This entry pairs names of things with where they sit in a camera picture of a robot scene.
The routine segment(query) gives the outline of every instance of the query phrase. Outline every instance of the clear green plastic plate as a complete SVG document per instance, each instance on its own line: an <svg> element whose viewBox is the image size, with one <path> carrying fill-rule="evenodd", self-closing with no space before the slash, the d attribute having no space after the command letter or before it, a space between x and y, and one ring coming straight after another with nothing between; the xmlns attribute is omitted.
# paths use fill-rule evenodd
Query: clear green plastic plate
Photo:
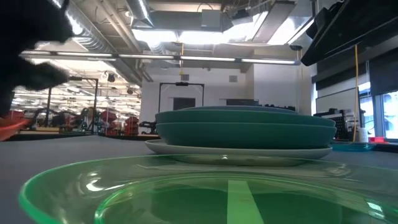
<svg viewBox="0 0 398 224"><path fill-rule="evenodd" d="M30 179L37 223L398 223L398 171L256 156L125 157Z"/></svg>

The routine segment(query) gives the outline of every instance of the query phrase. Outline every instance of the table surface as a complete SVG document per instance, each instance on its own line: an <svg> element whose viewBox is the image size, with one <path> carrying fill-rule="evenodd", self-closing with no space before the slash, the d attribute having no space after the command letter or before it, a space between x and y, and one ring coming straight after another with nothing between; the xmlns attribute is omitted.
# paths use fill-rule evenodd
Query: table surface
<svg viewBox="0 0 398 224"><path fill-rule="evenodd" d="M39 172L91 159L154 154L143 141L99 136L0 142L0 223L33 223L19 208L22 184ZM332 152L323 158L362 166L398 169L398 154L388 152Z"/></svg>

